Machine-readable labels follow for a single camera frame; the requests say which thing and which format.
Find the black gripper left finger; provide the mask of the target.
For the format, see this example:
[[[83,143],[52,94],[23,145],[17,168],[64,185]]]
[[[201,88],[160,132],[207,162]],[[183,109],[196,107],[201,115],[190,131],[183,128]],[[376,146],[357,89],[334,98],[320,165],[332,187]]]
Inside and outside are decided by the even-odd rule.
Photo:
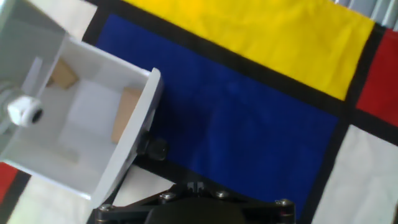
[[[126,206],[115,206],[110,203],[100,205],[94,210],[95,224],[144,223],[154,208],[181,199],[196,196],[196,183],[174,184],[168,190],[142,199]]]

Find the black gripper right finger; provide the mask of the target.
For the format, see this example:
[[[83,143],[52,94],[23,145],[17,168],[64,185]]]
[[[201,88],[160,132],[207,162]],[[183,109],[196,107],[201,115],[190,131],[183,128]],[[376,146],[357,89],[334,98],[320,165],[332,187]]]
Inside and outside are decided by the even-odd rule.
[[[252,223],[295,224],[295,204],[285,198],[262,202],[203,182],[195,182],[195,194],[237,206],[244,218]]]

